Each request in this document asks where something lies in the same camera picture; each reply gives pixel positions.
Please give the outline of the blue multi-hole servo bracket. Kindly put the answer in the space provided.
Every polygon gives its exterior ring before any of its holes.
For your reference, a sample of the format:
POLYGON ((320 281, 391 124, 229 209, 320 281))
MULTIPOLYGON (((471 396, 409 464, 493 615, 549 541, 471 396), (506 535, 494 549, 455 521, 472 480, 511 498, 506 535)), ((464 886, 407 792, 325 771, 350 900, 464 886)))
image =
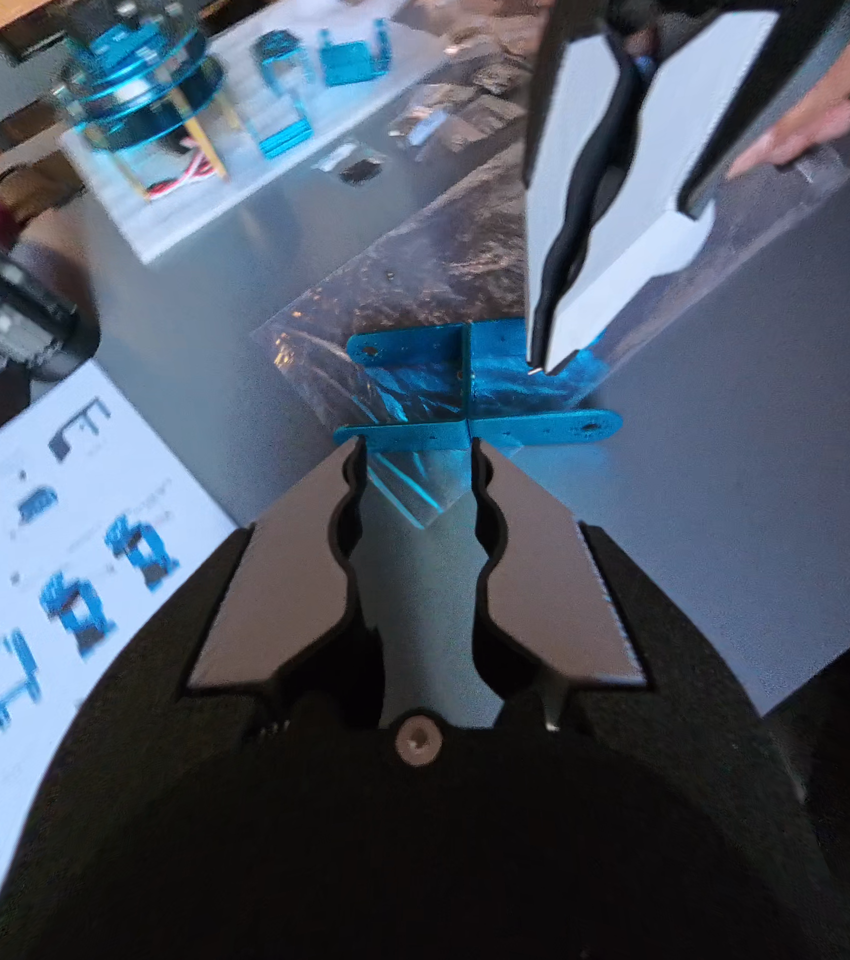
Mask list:
POLYGON ((290 30, 270 30, 260 35, 249 52, 266 88, 278 97, 315 83, 311 57, 302 40, 290 30))

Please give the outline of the group of small zip bags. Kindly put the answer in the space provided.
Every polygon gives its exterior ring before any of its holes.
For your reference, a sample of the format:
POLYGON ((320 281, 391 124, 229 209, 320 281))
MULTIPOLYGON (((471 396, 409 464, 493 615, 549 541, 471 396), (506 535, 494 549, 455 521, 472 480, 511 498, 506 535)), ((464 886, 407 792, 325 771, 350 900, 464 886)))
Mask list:
MULTIPOLYGON (((544 9, 522 2, 402 2, 379 18, 387 21, 393 54, 386 75, 332 88, 319 66, 324 90, 352 101, 347 130, 378 114, 390 149, 429 163, 471 151, 524 118, 544 9)), ((375 48, 374 21, 369 39, 340 41, 330 30, 333 42, 375 48)))

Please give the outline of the white instruction booklet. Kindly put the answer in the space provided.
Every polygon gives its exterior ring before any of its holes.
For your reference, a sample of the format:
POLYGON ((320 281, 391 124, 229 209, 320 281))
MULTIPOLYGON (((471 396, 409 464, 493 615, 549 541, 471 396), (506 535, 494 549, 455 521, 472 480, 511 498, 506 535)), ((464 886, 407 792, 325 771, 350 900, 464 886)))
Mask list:
POLYGON ((93 361, 0 428, 0 889, 80 707, 236 528, 93 361))

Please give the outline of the blue round base with servo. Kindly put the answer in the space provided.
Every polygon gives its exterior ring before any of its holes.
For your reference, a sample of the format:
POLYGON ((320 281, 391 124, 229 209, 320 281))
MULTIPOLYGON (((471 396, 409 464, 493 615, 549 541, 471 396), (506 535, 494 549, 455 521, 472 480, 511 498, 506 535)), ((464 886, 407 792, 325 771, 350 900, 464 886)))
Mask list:
POLYGON ((228 180, 203 114, 225 104, 226 74, 188 2, 56 2, 67 59, 51 90, 59 113, 146 203, 210 178, 228 180), (144 183, 131 163, 165 147, 178 173, 144 183))

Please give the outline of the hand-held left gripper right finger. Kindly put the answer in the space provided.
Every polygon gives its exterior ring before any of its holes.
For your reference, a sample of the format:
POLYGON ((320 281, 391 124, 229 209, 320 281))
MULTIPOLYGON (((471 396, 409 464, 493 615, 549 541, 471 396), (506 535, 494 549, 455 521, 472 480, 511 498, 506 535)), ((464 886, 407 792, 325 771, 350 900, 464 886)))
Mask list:
POLYGON ((583 523, 489 441, 470 447, 476 582, 471 654, 504 702, 532 696, 544 729, 576 694, 647 690, 649 677, 583 523))

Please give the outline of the white foam sheet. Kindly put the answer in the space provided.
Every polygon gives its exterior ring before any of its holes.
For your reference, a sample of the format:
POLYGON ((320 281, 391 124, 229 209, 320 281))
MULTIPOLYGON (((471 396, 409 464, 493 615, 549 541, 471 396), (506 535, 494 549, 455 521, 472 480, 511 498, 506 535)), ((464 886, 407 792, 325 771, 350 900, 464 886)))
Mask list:
POLYGON ((393 50, 393 65, 383 78, 336 88, 324 87, 319 79, 310 85, 305 100, 314 134, 275 159, 265 158, 251 138, 233 130, 225 120, 214 119, 212 134, 228 172, 226 181, 213 176, 197 186, 177 188, 170 198, 144 200, 115 162, 93 150, 81 132, 65 131, 60 139, 62 150, 139 261, 149 264, 448 63, 441 36, 397 20, 403 5, 277 2, 214 36, 211 54, 224 68, 226 93, 232 96, 239 117, 262 137, 276 130, 282 118, 290 117, 275 95, 267 92, 253 66, 252 42, 268 31, 289 29, 316 65, 321 30, 330 30, 333 43, 370 42, 373 21, 383 18, 393 50))

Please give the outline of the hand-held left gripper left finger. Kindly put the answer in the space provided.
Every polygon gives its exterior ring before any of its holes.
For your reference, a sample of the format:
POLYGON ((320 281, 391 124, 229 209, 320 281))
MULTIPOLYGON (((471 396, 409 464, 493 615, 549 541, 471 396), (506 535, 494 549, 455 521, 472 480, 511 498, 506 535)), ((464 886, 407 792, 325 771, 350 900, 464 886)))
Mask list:
POLYGON ((368 452, 338 446, 255 520, 188 680, 189 690, 383 690, 382 641, 351 554, 368 452))

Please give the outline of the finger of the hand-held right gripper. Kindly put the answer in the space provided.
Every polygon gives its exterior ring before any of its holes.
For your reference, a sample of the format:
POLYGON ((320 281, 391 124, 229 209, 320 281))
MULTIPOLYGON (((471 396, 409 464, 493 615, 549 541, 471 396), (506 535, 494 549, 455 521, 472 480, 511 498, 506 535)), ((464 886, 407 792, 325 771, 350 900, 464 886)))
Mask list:
POLYGON ((683 270, 704 246, 714 203, 686 214, 680 194, 778 20, 769 9, 723 13, 658 68, 623 184, 554 309, 546 372, 589 347, 649 281, 683 270))
POLYGON ((633 137, 639 102, 638 71, 611 31, 564 41, 553 64, 525 170, 527 364, 540 372, 578 350, 558 344, 559 303, 584 263, 602 183, 633 137))

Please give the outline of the blue perforated U bracket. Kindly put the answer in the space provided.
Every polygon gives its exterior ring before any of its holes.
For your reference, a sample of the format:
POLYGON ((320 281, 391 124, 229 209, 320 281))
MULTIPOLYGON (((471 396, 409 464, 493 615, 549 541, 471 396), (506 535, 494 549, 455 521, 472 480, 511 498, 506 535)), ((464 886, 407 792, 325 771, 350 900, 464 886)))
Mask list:
POLYGON ((388 21, 374 21, 377 46, 363 40, 333 42, 331 31, 318 33, 318 59, 324 85, 340 88, 375 81, 387 75, 393 64, 393 46, 388 21))

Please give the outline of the black cylindrical screwdriver set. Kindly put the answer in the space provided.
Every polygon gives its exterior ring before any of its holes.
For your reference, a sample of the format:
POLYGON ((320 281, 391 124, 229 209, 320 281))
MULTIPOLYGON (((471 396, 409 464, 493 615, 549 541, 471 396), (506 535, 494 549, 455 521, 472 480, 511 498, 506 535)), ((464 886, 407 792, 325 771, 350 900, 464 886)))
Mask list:
POLYGON ((100 342, 95 319, 0 247, 0 361, 34 380, 58 382, 92 359, 100 342))

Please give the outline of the blue H-shaped metal bracket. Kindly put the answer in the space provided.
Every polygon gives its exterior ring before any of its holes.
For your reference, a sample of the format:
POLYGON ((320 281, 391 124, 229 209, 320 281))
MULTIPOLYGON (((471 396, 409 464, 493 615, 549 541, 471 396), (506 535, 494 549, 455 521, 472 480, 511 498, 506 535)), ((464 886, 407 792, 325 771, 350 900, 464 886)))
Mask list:
POLYGON ((387 416, 336 427, 339 446, 353 438, 370 452, 468 450, 475 441, 500 450, 587 445, 623 426, 621 414, 578 395, 606 372, 591 353, 573 355, 556 376, 530 372, 524 318, 355 334, 346 351, 367 372, 391 377, 405 398, 417 394, 432 407, 398 412, 394 400, 387 416))

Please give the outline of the person's right hand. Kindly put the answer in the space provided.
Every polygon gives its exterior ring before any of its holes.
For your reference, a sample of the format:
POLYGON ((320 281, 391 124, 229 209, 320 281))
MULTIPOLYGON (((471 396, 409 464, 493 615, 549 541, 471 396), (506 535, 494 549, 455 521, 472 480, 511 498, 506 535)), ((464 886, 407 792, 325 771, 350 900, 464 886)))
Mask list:
POLYGON ((850 42, 822 79, 731 165, 729 180, 764 164, 780 166, 850 131, 850 42))

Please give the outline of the clear plastic bag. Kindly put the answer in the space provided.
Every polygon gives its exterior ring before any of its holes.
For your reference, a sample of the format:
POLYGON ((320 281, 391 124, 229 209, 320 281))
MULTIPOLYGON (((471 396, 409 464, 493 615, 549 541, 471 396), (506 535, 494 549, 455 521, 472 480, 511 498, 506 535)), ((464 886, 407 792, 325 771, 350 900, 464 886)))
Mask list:
MULTIPOLYGON (((599 339, 580 352, 605 373, 587 392, 596 408, 607 377, 788 234, 850 180, 838 150, 818 148, 790 168, 766 167, 724 186, 716 224, 692 265, 648 282, 599 339)), ((369 424, 432 403, 407 398, 387 374, 347 354, 355 334, 524 319, 524 200, 519 147, 499 152, 438 199, 311 285, 252 333, 324 426, 369 424)), ((467 491, 468 450, 368 451, 368 479, 408 524, 425 529, 467 491)))

